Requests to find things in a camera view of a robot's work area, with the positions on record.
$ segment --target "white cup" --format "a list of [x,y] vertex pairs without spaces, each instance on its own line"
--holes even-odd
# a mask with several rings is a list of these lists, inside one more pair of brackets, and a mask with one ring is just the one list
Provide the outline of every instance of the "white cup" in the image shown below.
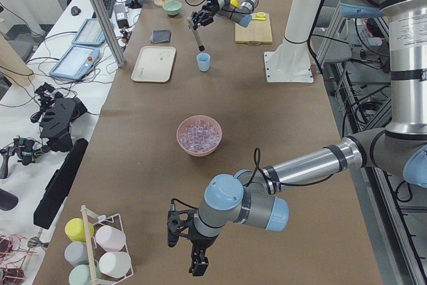
[[72,242],[67,246],[64,253],[65,259],[74,267],[77,265],[88,265],[86,243]]
[[99,270],[113,278],[121,278],[131,268],[131,257],[127,252],[108,252],[99,259]]
[[106,252],[118,252],[126,244],[126,235],[111,226],[102,226],[95,234],[95,241]]

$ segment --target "green bowl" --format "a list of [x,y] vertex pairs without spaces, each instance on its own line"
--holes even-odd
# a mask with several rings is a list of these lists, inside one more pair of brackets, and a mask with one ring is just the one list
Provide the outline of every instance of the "green bowl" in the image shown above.
[[181,11],[181,8],[182,4],[176,0],[167,1],[163,4],[163,9],[169,16],[177,15]]

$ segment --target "small blue cup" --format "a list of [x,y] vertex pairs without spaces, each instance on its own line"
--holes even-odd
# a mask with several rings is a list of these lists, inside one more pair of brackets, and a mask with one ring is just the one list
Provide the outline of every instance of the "small blue cup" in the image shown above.
[[209,53],[199,53],[197,55],[197,66],[200,71],[208,71],[211,63],[211,56]]

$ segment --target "table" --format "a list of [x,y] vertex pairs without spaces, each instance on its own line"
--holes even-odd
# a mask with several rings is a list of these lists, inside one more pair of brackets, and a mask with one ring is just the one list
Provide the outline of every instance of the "table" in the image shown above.
[[[207,250],[203,278],[187,273],[189,242],[166,244],[170,199],[198,206],[215,175],[253,168],[255,147],[264,167],[339,140],[320,75],[313,84],[266,82],[262,54],[282,42],[291,1],[262,0],[257,8],[270,14],[273,45],[235,44],[234,24],[219,17],[201,28],[211,54],[211,69],[201,73],[186,22],[192,8],[184,4],[168,17],[147,0],[34,284],[66,283],[62,227],[81,216],[83,204],[122,216],[135,275],[121,284],[382,283],[349,173],[282,192],[291,210],[283,232],[228,224]],[[171,80],[134,83],[133,64],[154,29],[172,30]],[[223,130],[218,149],[204,158],[187,155],[175,140],[181,121],[196,114],[212,116]]]
[[[74,5],[77,5],[81,9],[81,13],[78,16],[71,15],[70,9]],[[136,17],[140,12],[140,9],[129,10],[127,16],[130,24],[133,24],[134,20],[136,21]],[[39,106],[34,101],[31,101],[29,95],[33,96],[35,89],[45,81],[52,84],[55,88],[59,89],[62,87],[60,91],[66,97],[73,97],[74,93],[76,93],[78,98],[85,104],[90,113],[81,116],[72,123],[71,138],[73,141],[79,138],[90,140],[99,118],[99,112],[107,97],[115,76],[115,70],[117,69],[117,64],[111,55],[108,45],[104,44],[100,47],[103,57],[96,66],[96,77],[94,77],[94,74],[89,75],[86,78],[88,81],[85,83],[64,84],[63,81],[55,83],[47,74],[55,65],[56,60],[43,57],[60,58],[71,45],[71,41],[75,36],[75,33],[72,32],[79,30],[84,20],[90,18],[92,13],[93,9],[89,0],[73,0],[47,34],[46,41],[39,45],[31,61],[28,63],[29,68],[35,73],[35,77],[32,79],[33,85],[28,86],[26,89],[18,86],[9,88],[0,105],[2,123],[0,127],[0,148],[10,144],[17,135],[34,137],[40,141],[38,124],[33,124],[29,120],[31,115],[39,110]],[[113,23],[116,35],[120,36],[114,15],[112,15],[111,22]],[[19,106],[28,101],[30,102],[21,107],[6,107]],[[43,197],[46,185],[49,183],[55,170],[61,167],[66,155],[67,153],[63,152],[50,152],[38,158],[35,164],[29,164],[28,166],[22,166],[17,163],[17,156],[9,159],[9,176],[6,180],[0,181],[0,188],[18,196],[19,203],[11,211],[0,211],[0,234],[19,234],[20,236],[30,238],[42,232],[40,235],[41,240],[43,242],[50,241],[56,227],[56,219],[49,230],[41,230],[38,226],[33,225],[33,212]],[[24,248],[26,248],[26,244],[27,241],[24,240]],[[38,248],[31,259],[26,259],[24,268],[26,281],[24,284],[32,283],[43,257],[44,251]]]

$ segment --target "computer mouse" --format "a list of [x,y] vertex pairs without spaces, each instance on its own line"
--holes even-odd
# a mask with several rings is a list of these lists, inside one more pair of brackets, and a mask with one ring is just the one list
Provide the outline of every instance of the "computer mouse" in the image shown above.
[[72,6],[71,7],[71,14],[73,16],[77,16],[81,13],[81,9],[78,6]]

